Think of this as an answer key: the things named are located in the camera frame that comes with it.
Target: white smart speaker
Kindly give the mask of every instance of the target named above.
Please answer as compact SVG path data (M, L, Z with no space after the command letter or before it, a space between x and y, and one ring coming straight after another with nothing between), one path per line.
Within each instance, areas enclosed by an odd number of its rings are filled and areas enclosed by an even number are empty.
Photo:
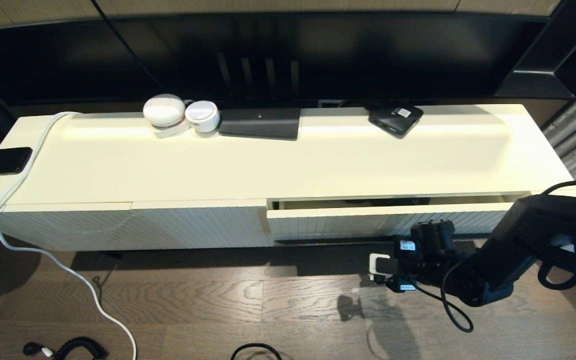
M152 126L152 132L162 139L190 129L184 117L186 105L179 96L162 93L143 105L143 117Z

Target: cabinet door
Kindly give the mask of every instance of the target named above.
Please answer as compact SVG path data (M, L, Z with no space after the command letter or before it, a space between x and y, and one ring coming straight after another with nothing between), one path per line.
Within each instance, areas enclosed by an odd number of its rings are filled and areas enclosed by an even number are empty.
M183 248L272 246L266 199L134 202L132 211Z
M131 203L6 205L1 231L51 251L119 251L182 248Z

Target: white tv cabinet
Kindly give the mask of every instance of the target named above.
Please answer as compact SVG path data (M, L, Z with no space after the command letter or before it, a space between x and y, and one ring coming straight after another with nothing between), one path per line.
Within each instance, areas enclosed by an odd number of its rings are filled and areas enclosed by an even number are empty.
M572 180L522 105L421 108L403 139L362 108L303 109L297 141L157 139L140 112L65 116L1 228L53 251L270 247L405 235L430 219L488 233L515 199ZM0 148L33 146L50 118L19 118ZM0 194L16 177L0 175ZM391 198L430 203L349 202Z

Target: smartphone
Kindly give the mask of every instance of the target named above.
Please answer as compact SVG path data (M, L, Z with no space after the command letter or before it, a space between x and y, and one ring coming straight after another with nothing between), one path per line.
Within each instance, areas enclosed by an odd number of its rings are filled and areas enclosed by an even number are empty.
M29 147L0 148L0 175L21 173L32 153Z

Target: small black device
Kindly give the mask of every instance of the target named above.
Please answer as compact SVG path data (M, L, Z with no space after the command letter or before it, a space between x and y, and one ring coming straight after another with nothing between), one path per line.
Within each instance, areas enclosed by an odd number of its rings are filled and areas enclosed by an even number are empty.
M405 137L417 125L424 114L423 110L411 105L397 105L373 109L368 114L368 121L395 137Z
M29 147L0 148L0 175L21 173L32 153Z
M230 137L295 141L302 109L224 109L219 134Z

